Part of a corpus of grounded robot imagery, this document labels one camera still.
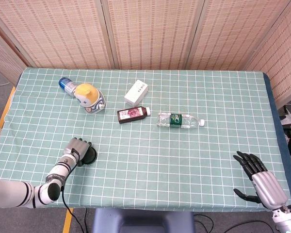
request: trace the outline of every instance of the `woven panel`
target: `woven panel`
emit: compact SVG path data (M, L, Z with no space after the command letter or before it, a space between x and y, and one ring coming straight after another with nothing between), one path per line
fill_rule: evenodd
M39 67L111 68L93 1L0 1L0 18Z
M209 0L189 69L238 70L286 0Z
M247 66L268 74L276 102L291 94L291 8Z
M12 50L7 51L2 46L0 41L0 73L6 77L13 85L16 85L21 72L26 68L25 64L16 62L14 57L11 56Z
M109 0L120 69L181 69L198 1Z

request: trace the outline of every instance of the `yellow toy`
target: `yellow toy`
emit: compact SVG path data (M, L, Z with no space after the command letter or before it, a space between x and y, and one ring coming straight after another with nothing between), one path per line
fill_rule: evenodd
M87 113L97 113L106 106L103 94L88 83L78 85L74 95Z

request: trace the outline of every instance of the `silver robotic hand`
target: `silver robotic hand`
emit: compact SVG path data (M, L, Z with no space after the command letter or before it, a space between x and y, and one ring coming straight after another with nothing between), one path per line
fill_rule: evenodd
M236 188L234 192L243 200L262 203L265 208L272 210L277 230L281 233L291 233L291 209L286 206L288 197L276 177L254 154L240 151L237 154L238 156L234 155L233 157L243 167L256 190L257 196L248 196Z
M96 151L91 142L72 138L63 151L62 157L46 176L46 182L34 187L27 182L0 180L0 208L6 207L41 207L55 202L65 182L76 166L91 164L96 158Z

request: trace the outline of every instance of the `green bottle label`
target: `green bottle label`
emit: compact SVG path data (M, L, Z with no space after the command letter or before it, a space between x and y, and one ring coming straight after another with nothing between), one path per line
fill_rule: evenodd
M182 124L182 115L172 113L170 115L170 127L180 128L181 124Z

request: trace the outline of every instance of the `floor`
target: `floor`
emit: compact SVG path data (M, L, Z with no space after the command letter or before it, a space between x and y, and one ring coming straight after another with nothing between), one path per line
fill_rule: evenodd
M8 81L0 75L0 84ZM10 95L12 85L0 86L0 117L5 107L6 101ZM74 209L73 213L77 216L84 227L85 209ZM240 213L203 213L212 218L214 228L212 233L222 233L228 228L250 220L263 220L269 223L275 231L275 225L272 221L272 213L270 212L240 212ZM65 208L45 208L45 209L0 209L0 233L59 233L63 232L65 223ZM92 227L95 210L90 209L87 213L86 222L89 231ZM196 220L205 224L208 232L211 228L210 220L202 216L195 217ZM202 225L196 222L196 233L205 233ZM71 233L81 233L81 229L75 220L72 220L70 226ZM257 233L257 232L271 232L267 225L263 223L251 223L239 226L229 233Z

